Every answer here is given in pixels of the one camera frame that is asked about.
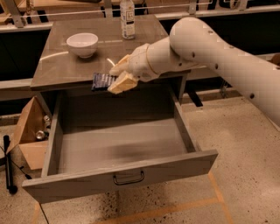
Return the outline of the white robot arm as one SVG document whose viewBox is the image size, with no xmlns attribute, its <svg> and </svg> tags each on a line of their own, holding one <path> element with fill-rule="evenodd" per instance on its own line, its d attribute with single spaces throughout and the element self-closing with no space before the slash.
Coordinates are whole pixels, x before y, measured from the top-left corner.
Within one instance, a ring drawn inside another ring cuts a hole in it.
<svg viewBox="0 0 280 224">
<path fill-rule="evenodd" d="M 196 17 L 180 19 L 168 37 L 141 45 L 123 57 L 109 71 L 116 80 L 108 91 L 119 94 L 136 87 L 139 81 L 200 66 L 216 72 L 280 125 L 279 66 L 230 45 Z"/>
</svg>

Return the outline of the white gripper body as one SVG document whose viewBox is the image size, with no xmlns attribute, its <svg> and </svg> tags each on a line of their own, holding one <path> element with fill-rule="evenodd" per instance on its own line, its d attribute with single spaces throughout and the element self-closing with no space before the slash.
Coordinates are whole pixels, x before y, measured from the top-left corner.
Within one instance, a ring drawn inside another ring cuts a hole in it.
<svg viewBox="0 0 280 224">
<path fill-rule="evenodd" d="M 153 71 L 148 61 L 147 52 L 149 46 L 149 44 L 141 45 L 129 56 L 129 73 L 143 82 L 152 81 L 159 77 L 159 75 Z"/>
</svg>

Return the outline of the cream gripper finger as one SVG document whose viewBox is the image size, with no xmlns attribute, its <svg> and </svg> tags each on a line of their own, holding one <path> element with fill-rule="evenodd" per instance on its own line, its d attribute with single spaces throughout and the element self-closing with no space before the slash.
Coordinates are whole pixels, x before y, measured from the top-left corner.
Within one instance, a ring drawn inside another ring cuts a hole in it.
<svg viewBox="0 0 280 224">
<path fill-rule="evenodd" d="M 135 88 L 138 81 L 139 79 L 136 78 L 132 73 L 123 71 L 108 87 L 108 91 L 112 94 L 118 95 L 122 92 Z"/>
<path fill-rule="evenodd" d="M 117 64 L 115 64 L 109 71 L 112 76 L 119 76 L 122 72 L 129 71 L 130 56 L 125 55 Z"/>
</svg>

